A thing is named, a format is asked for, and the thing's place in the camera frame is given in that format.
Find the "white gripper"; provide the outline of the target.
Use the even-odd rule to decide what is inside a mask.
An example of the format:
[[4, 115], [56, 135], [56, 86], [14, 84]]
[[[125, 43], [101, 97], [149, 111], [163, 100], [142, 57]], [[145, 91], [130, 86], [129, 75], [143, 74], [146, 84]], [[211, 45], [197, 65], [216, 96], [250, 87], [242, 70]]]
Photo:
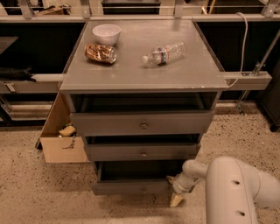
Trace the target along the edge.
[[193, 188], [201, 181], [199, 175], [184, 173], [173, 176], [166, 176], [170, 184], [172, 184], [174, 193], [171, 195], [170, 207], [176, 207], [182, 200], [185, 193], [190, 193]]

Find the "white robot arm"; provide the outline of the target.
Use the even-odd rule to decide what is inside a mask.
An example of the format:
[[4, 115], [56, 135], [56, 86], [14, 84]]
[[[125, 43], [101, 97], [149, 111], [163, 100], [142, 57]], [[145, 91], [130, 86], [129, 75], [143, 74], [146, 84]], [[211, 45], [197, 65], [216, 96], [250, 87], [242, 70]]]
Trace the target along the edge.
[[171, 207], [206, 181], [206, 224], [258, 224], [258, 207], [280, 206], [280, 181], [234, 157], [217, 157], [210, 164], [187, 160], [180, 174], [167, 179], [173, 188]]

